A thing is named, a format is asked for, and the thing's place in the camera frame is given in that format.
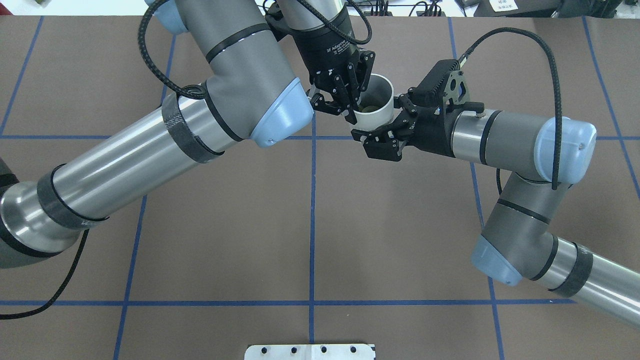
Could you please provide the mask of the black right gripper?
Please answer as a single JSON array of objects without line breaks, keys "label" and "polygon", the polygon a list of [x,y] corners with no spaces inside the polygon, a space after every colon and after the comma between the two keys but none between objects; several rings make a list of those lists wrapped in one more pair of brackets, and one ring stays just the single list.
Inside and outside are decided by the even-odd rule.
[{"label": "black right gripper", "polygon": [[421,111],[412,100],[414,92],[414,88],[409,88],[406,93],[394,96],[394,109],[399,110],[400,118],[392,123],[369,131],[350,131],[354,141],[362,143],[368,158],[399,162],[408,143],[423,152],[453,157],[453,115],[435,115],[431,109]]}]

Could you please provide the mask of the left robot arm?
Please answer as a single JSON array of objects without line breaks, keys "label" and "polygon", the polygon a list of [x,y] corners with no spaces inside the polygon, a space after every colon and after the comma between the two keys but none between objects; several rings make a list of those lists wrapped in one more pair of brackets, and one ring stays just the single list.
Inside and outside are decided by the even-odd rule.
[{"label": "left robot arm", "polygon": [[[1,164],[1,267],[59,255],[80,233],[185,171],[251,140],[275,145],[316,112],[355,125],[374,52],[356,39],[352,0],[277,0],[265,14],[252,0],[156,0],[138,29],[151,72],[168,88],[162,104],[37,182]],[[213,76],[180,87],[151,61],[146,26],[158,10],[172,33],[189,32]]]}]

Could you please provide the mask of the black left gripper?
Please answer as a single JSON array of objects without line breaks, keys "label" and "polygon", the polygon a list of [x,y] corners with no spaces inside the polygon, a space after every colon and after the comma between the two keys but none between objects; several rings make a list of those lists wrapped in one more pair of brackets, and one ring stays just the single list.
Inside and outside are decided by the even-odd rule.
[{"label": "black left gripper", "polygon": [[308,72],[313,109],[355,118],[361,93],[369,87],[376,53],[359,50],[326,25],[313,29],[301,17],[290,17],[290,29]]}]

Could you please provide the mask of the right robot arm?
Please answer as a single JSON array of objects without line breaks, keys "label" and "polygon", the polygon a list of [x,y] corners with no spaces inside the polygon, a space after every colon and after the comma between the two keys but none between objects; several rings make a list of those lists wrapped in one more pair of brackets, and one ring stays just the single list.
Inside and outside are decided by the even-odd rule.
[{"label": "right robot arm", "polygon": [[368,157],[397,162],[402,149],[413,146],[510,171],[471,255],[477,269],[509,286],[527,278],[638,328],[639,274],[548,230],[567,191],[589,167],[594,125],[562,119],[561,166],[553,189],[553,118],[487,109],[454,91],[446,91],[440,104],[418,100],[411,91],[388,105],[400,109],[394,120],[373,112],[372,120],[352,127]]}]

